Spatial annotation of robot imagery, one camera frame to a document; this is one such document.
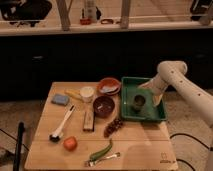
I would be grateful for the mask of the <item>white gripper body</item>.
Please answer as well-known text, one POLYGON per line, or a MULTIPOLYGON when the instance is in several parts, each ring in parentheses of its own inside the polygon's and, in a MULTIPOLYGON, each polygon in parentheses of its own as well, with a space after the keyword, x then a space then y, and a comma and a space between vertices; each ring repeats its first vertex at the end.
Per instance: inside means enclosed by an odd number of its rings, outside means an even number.
POLYGON ((152 92, 153 105, 158 106, 167 89, 167 83, 159 75, 156 75, 149 81, 140 84, 139 88, 149 89, 152 92))

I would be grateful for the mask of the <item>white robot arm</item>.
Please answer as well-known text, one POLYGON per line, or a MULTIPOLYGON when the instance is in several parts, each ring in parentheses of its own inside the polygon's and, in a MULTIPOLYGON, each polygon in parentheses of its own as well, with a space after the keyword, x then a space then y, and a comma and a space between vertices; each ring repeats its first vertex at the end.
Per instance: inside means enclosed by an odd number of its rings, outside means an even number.
POLYGON ((162 61, 157 66, 157 74, 140 84, 139 88, 149 89, 157 106, 171 85, 198 112, 213 133, 213 96, 185 77, 187 69, 184 61, 162 61))

